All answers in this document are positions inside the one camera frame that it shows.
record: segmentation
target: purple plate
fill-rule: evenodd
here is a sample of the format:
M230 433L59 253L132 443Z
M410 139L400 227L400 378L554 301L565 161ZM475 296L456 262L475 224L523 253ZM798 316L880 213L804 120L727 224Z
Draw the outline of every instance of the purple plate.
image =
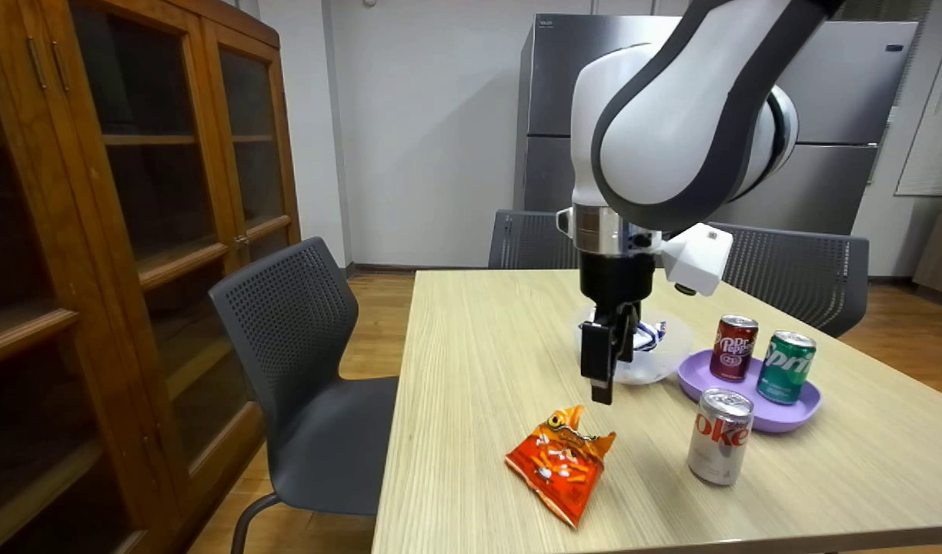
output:
M727 392L737 392L751 397L755 400L755 432L761 433L789 433L795 429L804 429L818 413L822 394L813 381L804 385L799 400L795 405L780 405L757 394L755 387L757 374L761 374L761 361L751 361L746 381L722 381L711 374L711 350L697 350L681 362L678 375L681 375L684 394L693 400L697 400L697 394L708 387L727 387Z

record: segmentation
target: wooden cabinet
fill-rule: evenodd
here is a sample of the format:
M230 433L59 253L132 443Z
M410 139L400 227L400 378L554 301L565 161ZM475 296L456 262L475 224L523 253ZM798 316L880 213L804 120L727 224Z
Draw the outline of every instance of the wooden cabinet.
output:
M206 301L298 240L277 34L0 0L0 549L180 549L261 443Z

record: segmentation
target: white can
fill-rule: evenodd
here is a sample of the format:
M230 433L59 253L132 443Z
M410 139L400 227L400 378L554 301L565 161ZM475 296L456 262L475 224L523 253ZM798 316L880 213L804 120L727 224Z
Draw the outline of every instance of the white can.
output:
M755 403L746 394L708 387L697 394L688 470L715 487L730 487L741 473Z

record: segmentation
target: floor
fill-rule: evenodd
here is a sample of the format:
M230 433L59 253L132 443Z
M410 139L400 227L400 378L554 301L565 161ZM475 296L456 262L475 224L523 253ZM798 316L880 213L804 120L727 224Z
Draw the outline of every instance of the floor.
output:
M400 367L406 316L410 316L410 271L354 271L351 287L360 300L360 319L343 354L343 375L391 375ZM904 370L909 375L942 392L942 300L904 284L870 284L866 319L843 335L846 344ZM217 554L230 545L236 514L264 495L264 454L257 454L227 500L195 539L195 554ZM323 518L293 509L270 509L250 529L250 554L354 554L369 550L371 521ZM942 554L942 545L885 549L878 554Z

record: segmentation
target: metal refrigerator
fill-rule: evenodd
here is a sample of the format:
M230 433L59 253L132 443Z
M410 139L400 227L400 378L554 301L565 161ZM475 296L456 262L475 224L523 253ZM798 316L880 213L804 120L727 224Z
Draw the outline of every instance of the metal refrigerator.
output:
M517 210L568 207L575 74L604 53L666 41L675 24L667 17L535 17L519 63ZM915 21L824 21L780 79L798 109L798 149L711 222L850 235L915 31Z

